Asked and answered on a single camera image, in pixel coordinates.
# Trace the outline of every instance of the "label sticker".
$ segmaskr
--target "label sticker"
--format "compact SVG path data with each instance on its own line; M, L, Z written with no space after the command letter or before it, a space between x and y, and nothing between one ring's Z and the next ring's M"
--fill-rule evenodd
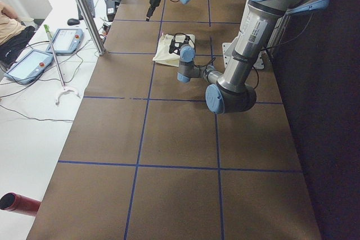
M247 28L248 28L248 26L249 26L249 24L250 24L250 20L251 20L251 16L250 16L250 14L247 16L247 18L246 18L246 20L245 20L245 22L244 22L244 25L243 25L243 27L242 27L242 29L240 29L240 35L241 36L243 36L244 34L245 34L245 32L246 32L246 30L247 30Z
M258 20L255 24L253 31L251 32L248 41L250 43L258 44L262 37L268 23L263 20Z

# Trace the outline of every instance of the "green handle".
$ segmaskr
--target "green handle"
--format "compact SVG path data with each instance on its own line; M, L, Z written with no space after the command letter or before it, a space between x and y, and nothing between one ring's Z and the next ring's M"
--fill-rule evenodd
M48 25L44 25L44 28L45 28L45 31L46 31L47 33L50 33L50 29L49 29L49 26L48 26Z

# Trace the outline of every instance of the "white cloth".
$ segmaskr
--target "white cloth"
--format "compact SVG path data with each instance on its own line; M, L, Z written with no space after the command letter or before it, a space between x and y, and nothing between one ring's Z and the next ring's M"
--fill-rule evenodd
M195 42L195 36L192 34L187 34L190 36L191 40ZM168 65L168 66L179 66L180 56L175 53L169 53L169 47L171 40L174 36L162 33L159 44L157 46L157 51L155 57L152 59L156 63ZM184 35L176 35L175 42L184 42L185 36Z

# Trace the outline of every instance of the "person's arm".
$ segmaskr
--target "person's arm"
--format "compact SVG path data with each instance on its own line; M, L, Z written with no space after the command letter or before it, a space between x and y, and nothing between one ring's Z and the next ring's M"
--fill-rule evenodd
M9 17L10 19L17 19L18 15L13 7L2 1L0 1L0 7L3 7L1 12L5 14L7 17Z

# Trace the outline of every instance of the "reacher grabber tool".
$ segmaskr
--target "reacher grabber tool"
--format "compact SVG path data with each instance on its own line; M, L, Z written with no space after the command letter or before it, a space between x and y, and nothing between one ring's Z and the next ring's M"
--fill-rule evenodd
M59 61L57 60L57 56L56 56L56 53L55 53L55 48L54 48L54 44L52 43L52 38L51 38L51 34L50 34L50 30L49 30L49 26L48 25L44 25L45 27L45 31L46 31L46 34L47 34L47 37L49 39L49 42L50 42L50 47L51 47L51 51L52 51L52 54L54 55L54 60L55 60L55 65L57 67L57 72L58 72L58 75L60 77L60 81L61 81L61 86L62 88L56 92L56 95L55 95L55 104L56 105L59 105L59 98L62 94L64 93L67 93L67 92L74 92L75 95L77 95L78 97L80 97L79 95L79 92L73 88L73 87L68 87L65 85L65 82L64 82L64 79L62 77L62 73L61 73L61 70L60 70L60 65L59 65Z

